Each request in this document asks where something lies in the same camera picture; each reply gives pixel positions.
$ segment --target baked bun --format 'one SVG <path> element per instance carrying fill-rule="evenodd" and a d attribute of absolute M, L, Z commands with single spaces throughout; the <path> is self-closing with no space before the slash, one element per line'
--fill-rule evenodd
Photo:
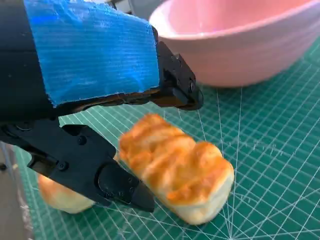
<path fill-rule="evenodd" d="M 200 225 L 222 209 L 234 169 L 209 142 L 196 143 L 157 114 L 147 114 L 119 139 L 119 159 L 182 220 Z"/>
<path fill-rule="evenodd" d="M 48 205 L 69 214 L 80 213 L 95 204 L 94 201 L 41 174 L 38 175 L 38 188 Z"/>

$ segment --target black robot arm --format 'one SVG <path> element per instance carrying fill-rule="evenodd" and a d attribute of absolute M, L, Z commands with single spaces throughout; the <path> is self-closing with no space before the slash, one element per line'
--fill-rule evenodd
<path fill-rule="evenodd" d="M 153 29 L 160 76 L 158 87 L 143 93 L 65 103 L 55 108 L 45 92 L 23 3 L 15 0 L 10 4 L 10 11 L 0 8 L 0 20 L 10 17 L 7 12 L 15 16 L 15 29 L 24 38 L 17 40 L 14 31 L 0 36 L 0 141 L 29 152 L 32 159 L 28 167 L 32 170 L 95 202 L 108 206 L 116 201 L 152 212 L 153 195 L 114 160 L 115 147 L 86 125 L 60 127 L 58 117 L 96 105 L 148 102 L 160 107 L 197 110 L 203 105 L 203 95 L 193 72 L 181 56 L 173 55 L 163 42 L 158 42 L 157 31 Z"/>

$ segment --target pastry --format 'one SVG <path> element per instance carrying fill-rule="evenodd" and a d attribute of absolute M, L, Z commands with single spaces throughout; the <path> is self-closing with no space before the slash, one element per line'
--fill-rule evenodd
<path fill-rule="evenodd" d="M 200 225 L 222 209 L 234 169 L 209 142 L 196 143 L 157 114 L 147 114 L 119 139 L 118 157 L 182 220 Z"/>
<path fill-rule="evenodd" d="M 38 188 L 43 200 L 49 206 L 69 214 L 80 213 L 95 204 L 87 197 L 41 174 L 38 175 Z"/>

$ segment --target blue duct tape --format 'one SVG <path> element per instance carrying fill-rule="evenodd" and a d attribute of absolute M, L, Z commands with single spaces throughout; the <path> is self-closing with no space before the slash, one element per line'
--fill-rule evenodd
<path fill-rule="evenodd" d="M 45 91 L 60 104 L 159 86 L 145 20 L 83 0 L 24 0 Z"/>

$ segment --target bread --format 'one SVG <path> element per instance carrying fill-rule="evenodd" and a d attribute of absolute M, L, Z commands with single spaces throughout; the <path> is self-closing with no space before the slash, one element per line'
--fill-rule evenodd
<path fill-rule="evenodd" d="M 147 114 L 120 137 L 118 156 L 190 225 L 212 220 L 234 182 L 233 166 L 216 146 L 196 143 L 157 114 Z"/>
<path fill-rule="evenodd" d="M 41 174 L 38 175 L 38 188 L 48 205 L 69 214 L 80 213 L 95 204 L 94 201 Z"/>

